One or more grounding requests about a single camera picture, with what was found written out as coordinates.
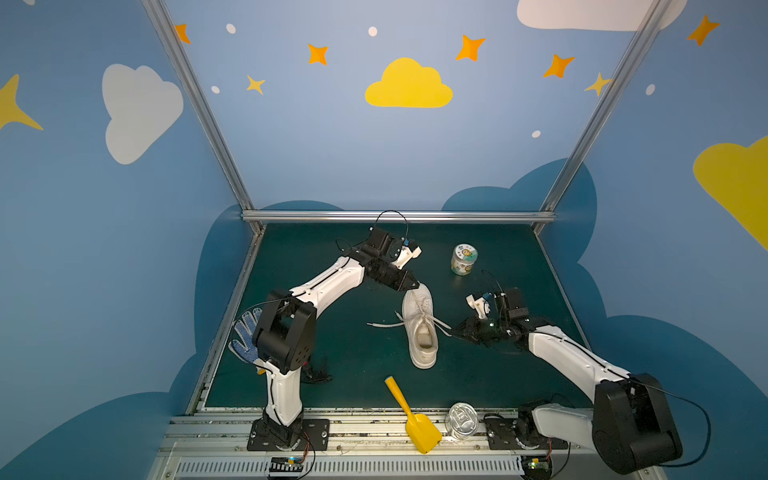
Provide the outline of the white sneaker shoe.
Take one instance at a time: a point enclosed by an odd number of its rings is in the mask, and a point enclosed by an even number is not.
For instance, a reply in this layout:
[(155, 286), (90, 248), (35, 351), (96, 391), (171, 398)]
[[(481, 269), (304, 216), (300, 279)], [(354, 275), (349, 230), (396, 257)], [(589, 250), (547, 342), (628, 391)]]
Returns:
[[(419, 288), (422, 290), (428, 289), (425, 284), (421, 284), (417, 289)], [(419, 325), (418, 330), (415, 330), (412, 326), (405, 327), (405, 329), (412, 363), (419, 369), (426, 370), (432, 368), (437, 361), (439, 349), (437, 330), (427, 327), (424, 323)]]

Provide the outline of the white shoelace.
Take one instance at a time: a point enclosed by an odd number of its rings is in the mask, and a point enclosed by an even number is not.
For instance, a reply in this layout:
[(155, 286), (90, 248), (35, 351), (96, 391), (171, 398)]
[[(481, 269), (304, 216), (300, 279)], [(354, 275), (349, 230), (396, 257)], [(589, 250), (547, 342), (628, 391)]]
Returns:
[(367, 326), (374, 328), (396, 328), (399, 326), (412, 326), (418, 330), (419, 325), (424, 323), (427, 327), (434, 328), (447, 337), (451, 337), (451, 327), (445, 322), (437, 319), (434, 315), (434, 305), (432, 295), (428, 289), (421, 288), (409, 290), (404, 297), (402, 312), (396, 314), (398, 322), (396, 323), (372, 323)]

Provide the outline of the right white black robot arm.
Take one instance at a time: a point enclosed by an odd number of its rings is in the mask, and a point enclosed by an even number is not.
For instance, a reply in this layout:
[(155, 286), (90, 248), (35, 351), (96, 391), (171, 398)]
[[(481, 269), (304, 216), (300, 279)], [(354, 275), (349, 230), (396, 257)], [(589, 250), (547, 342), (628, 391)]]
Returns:
[(590, 413), (556, 402), (523, 410), (516, 435), (523, 445), (555, 437), (595, 451), (618, 474), (647, 467), (685, 468), (707, 455), (713, 429), (706, 429), (701, 452), (683, 460), (669, 399), (673, 393), (647, 373), (633, 374), (600, 358), (545, 317), (534, 317), (517, 288), (491, 281), (487, 293), (470, 294), (472, 316), (453, 330), (456, 338), (490, 347), (511, 341), (521, 351), (545, 361), (592, 403)]

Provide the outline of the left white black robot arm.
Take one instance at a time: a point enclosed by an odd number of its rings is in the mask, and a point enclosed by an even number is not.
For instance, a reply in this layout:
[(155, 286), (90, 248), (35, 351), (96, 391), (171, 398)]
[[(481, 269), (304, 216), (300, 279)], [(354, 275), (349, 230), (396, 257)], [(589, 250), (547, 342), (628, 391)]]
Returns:
[(326, 270), (289, 290), (270, 292), (253, 330), (255, 365), (266, 375), (267, 405), (261, 423), (288, 446), (303, 434), (301, 370), (314, 350), (321, 314), (369, 279), (394, 291), (419, 286), (406, 264), (421, 254), (408, 234), (396, 237), (378, 225), (363, 241), (344, 248)]

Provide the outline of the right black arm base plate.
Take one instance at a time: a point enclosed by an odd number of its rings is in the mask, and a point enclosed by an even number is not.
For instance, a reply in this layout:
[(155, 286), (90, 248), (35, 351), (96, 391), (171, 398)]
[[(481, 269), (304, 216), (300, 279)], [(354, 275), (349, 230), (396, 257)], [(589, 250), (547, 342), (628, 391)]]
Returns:
[(503, 417), (497, 413), (485, 414), (482, 423), (491, 450), (567, 450), (568, 443), (541, 435), (533, 425), (533, 420), (524, 417)]

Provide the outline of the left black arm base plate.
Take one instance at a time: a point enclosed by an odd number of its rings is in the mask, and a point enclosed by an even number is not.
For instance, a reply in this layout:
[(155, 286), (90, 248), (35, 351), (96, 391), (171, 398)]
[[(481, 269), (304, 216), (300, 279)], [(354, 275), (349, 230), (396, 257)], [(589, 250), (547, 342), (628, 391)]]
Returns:
[(289, 426), (281, 426), (269, 416), (253, 422), (246, 449), (248, 451), (326, 451), (330, 422), (327, 419), (297, 418)]

